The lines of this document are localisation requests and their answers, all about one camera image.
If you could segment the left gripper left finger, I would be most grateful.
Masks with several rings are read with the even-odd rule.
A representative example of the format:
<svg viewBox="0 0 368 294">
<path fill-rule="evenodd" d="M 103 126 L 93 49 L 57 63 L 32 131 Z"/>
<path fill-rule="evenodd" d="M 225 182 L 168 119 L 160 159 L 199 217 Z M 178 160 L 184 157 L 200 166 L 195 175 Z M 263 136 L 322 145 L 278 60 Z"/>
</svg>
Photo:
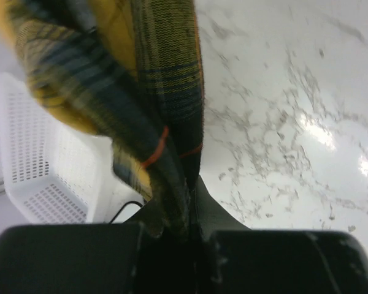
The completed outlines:
<svg viewBox="0 0 368 294">
<path fill-rule="evenodd" d="M 190 236 L 190 196 L 153 198 L 126 222 L 144 224 L 153 237 L 167 233 L 178 242 L 187 242 Z"/>
</svg>

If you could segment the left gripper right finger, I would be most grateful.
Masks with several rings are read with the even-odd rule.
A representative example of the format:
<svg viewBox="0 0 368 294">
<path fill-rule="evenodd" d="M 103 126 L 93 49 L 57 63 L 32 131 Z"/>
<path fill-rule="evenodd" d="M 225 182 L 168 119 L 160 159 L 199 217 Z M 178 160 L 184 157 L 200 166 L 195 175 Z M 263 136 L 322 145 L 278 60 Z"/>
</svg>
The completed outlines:
<svg viewBox="0 0 368 294">
<path fill-rule="evenodd" d="M 208 241 L 216 231 L 250 230 L 210 195 L 201 176 L 198 176 L 193 190 L 193 225 L 201 241 Z"/>
</svg>

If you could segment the yellow plaid long sleeve shirt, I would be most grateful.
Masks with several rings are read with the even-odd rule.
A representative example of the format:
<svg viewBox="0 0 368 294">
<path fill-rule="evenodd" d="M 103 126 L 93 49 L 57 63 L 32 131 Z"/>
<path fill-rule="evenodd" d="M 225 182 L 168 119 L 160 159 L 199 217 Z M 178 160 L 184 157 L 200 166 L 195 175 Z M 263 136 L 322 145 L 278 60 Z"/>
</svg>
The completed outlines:
<svg viewBox="0 0 368 294">
<path fill-rule="evenodd" d="M 150 201 L 199 176 L 204 77 L 193 1 L 0 1 L 36 102 L 112 142 L 114 174 Z"/>
</svg>

